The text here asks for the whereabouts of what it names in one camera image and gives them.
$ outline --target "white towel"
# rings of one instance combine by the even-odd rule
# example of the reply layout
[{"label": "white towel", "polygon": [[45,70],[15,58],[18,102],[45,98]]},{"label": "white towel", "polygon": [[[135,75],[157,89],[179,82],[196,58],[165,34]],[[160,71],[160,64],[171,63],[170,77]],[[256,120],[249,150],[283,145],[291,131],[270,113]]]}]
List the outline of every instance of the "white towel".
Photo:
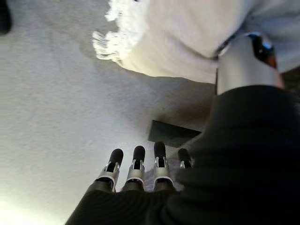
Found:
[{"label": "white towel", "polygon": [[300,65],[300,0],[111,0],[118,32],[93,33],[97,57],[150,76],[214,83],[217,48],[243,29],[275,46],[280,72]]}]

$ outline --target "gray carpet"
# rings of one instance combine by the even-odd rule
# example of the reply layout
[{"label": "gray carpet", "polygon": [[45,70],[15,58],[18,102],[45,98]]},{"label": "gray carpet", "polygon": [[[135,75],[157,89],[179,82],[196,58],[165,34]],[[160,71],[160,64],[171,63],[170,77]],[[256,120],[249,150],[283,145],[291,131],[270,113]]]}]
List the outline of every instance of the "gray carpet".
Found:
[{"label": "gray carpet", "polygon": [[124,151],[118,188],[135,146],[145,146],[149,171],[152,120],[205,127],[213,85],[148,77],[95,57],[92,31],[115,29],[104,19],[106,0],[8,3],[14,26],[0,37],[4,224],[63,224],[114,148]]}]

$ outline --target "black object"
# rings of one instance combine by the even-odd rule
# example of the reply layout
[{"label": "black object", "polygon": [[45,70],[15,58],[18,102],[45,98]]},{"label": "black object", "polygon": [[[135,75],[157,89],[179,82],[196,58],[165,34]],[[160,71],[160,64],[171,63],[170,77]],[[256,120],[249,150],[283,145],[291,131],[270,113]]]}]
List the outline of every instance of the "black object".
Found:
[{"label": "black object", "polygon": [[133,152],[133,159],[136,161],[145,160],[145,148],[143,146],[137,146]]},{"label": "black object", "polygon": [[178,148],[201,132],[153,120],[148,140]]},{"label": "black object", "polygon": [[5,35],[11,29],[11,17],[6,0],[0,0],[0,34]]},{"label": "black object", "polygon": [[184,168],[192,167],[191,165],[191,157],[188,154],[188,150],[186,149],[179,149],[177,152],[179,161],[183,162]]},{"label": "black object", "polygon": [[165,144],[163,142],[156,142],[154,144],[154,158],[158,157],[158,167],[165,166]]},{"label": "black object", "polygon": [[109,158],[109,162],[111,162],[108,167],[108,172],[113,172],[114,167],[116,166],[116,163],[119,163],[119,166],[121,166],[122,160],[123,160],[123,151],[121,149],[115,149],[112,151],[112,154]]}]

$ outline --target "robotic finger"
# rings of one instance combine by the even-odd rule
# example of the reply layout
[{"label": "robotic finger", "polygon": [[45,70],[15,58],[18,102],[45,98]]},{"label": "robotic finger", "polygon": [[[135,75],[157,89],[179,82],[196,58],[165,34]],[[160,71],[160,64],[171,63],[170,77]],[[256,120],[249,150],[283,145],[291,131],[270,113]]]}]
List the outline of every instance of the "robotic finger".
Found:
[{"label": "robotic finger", "polygon": [[122,191],[144,191],[144,159],[145,148],[143,146],[137,146],[133,153],[133,159],[129,168],[128,176]]}]

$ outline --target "white blanket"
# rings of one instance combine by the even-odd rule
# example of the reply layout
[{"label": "white blanket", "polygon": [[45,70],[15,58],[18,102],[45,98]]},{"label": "white blanket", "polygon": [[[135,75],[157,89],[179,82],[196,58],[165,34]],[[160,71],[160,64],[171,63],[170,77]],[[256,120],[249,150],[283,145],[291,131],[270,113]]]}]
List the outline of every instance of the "white blanket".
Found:
[{"label": "white blanket", "polygon": [[214,83],[216,50],[239,30],[275,46],[280,72],[300,65],[300,0],[111,0],[118,32],[93,33],[97,57],[150,76]]}]

